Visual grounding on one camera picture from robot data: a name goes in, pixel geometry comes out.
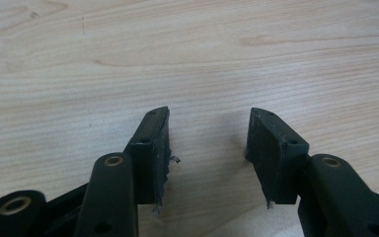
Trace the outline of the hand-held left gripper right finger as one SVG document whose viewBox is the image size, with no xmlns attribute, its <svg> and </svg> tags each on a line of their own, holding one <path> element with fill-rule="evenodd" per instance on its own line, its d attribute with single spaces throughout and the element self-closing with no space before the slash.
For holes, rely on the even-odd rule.
<svg viewBox="0 0 379 237">
<path fill-rule="evenodd" d="M 252 108 L 246 145 L 267 202 L 294 204 L 295 177 L 305 165 L 309 143 L 277 114 Z"/>
</svg>

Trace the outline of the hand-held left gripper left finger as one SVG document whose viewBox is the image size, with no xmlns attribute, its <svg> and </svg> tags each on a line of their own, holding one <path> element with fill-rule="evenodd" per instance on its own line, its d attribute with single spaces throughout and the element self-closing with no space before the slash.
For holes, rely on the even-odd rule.
<svg viewBox="0 0 379 237">
<path fill-rule="evenodd" d="M 167 107 L 145 114 L 124 152 L 133 164 L 134 194 L 138 204 L 163 204 L 172 157 Z"/>
</svg>

